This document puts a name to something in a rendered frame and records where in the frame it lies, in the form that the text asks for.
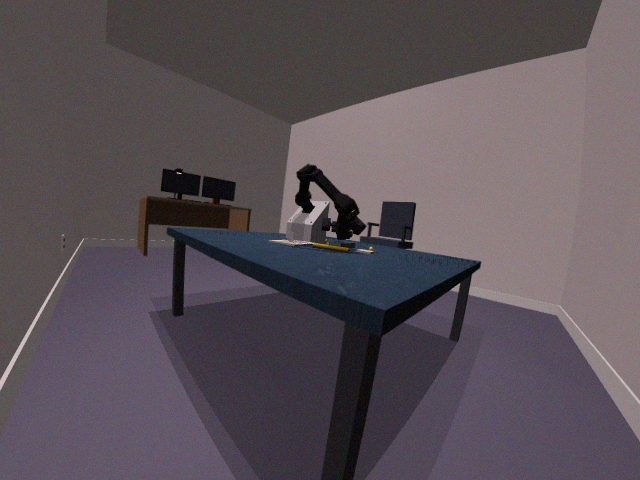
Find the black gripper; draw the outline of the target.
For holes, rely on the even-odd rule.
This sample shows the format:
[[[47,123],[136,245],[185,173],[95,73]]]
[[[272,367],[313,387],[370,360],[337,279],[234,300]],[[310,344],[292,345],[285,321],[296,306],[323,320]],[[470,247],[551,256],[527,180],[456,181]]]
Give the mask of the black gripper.
[[[332,230],[331,231],[332,232],[336,232],[336,234],[337,234],[337,231],[335,230],[335,227],[337,225],[347,226],[347,224],[343,224],[343,223],[339,222],[338,218],[337,218],[337,221],[333,221],[332,223],[331,223],[331,218],[325,218],[324,217],[323,220],[322,220],[322,230],[323,231],[330,231],[330,226],[332,226]]]

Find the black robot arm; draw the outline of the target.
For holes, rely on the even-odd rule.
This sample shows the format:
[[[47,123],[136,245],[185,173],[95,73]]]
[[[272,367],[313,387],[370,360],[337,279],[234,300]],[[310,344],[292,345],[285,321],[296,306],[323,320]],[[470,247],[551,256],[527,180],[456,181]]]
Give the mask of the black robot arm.
[[[310,165],[309,163],[306,164],[296,172],[296,176],[300,181],[300,184],[299,191],[295,195],[295,203],[302,207],[302,213],[310,213],[315,208],[315,206],[313,206],[310,201],[310,199],[312,198],[312,194],[309,191],[310,182],[314,182],[334,202],[334,206],[339,213],[339,222],[347,224],[347,226],[337,225],[335,227],[338,240],[350,239],[350,237],[353,236],[353,232],[359,235],[364,231],[367,225],[357,217],[360,211],[356,201],[348,194],[344,194],[338,188],[336,188],[323,175],[323,172],[318,169],[316,165]],[[348,227],[353,232],[350,231]]]

